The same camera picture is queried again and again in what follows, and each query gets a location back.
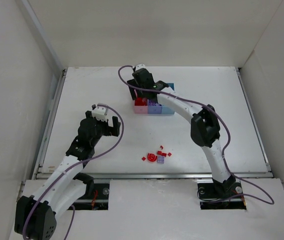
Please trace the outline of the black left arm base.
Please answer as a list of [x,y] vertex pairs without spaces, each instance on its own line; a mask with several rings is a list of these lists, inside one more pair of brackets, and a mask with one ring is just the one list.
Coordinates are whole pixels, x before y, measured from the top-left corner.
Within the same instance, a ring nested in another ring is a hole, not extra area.
[[78,211],[106,211],[109,206],[110,183],[95,183],[90,195],[85,195],[73,203]]

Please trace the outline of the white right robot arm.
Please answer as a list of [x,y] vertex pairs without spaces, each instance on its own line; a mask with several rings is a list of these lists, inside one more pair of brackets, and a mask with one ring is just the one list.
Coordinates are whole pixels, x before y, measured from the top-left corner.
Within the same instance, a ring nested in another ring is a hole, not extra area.
[[132,80],[127,81],[132,99],[145,98],[168,107],[190,123],[190,136],[193,142],[202,148],[211,168],[215,191],[225,196],[235,183],[224,162],[224,153],[220,145],[220,125],[211,105],[191,103],[182,100],[169,84],[155,82],[152,73],[144,65],[133,67]]

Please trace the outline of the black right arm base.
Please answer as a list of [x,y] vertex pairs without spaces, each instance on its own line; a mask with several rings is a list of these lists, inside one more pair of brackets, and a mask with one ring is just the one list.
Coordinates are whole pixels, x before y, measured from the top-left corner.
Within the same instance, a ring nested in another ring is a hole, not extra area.
[[214,183],[209,180],[199,180],[197,187],[197,197],[200,200],[201,210],[246,210],[239,180],[236,180],[226,193],[218,193]]

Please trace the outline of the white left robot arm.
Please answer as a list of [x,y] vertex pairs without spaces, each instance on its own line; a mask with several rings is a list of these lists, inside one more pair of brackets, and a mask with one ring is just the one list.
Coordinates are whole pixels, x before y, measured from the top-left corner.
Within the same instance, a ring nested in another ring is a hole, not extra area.
[[93,177],[83,173],[91,160],[100,158],[109,150],[95,155],[95,146],[101,137],[113,136],[122,139],[124,121],[118,112],[112,116],[112,124],[107,118],[111,108],[98,104],[85,113],[77,136],[66,151],[62,162],[42,186],[30,196],[21,196],[16,206],[14,231],[25,240],[49,240],[53,236],[58,219],[73,203],[91,194]]

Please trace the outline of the purple square lego brick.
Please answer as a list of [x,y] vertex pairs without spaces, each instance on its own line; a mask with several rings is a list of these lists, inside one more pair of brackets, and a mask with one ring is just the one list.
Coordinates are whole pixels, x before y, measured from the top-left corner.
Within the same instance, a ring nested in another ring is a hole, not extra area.
[[149,106],[149,107],[161,107],[161,104],[156,103],[156,102],[154,102],[154,101],[152,101],[152,100],[149,100],[149,101],[148,101],[148,106]]

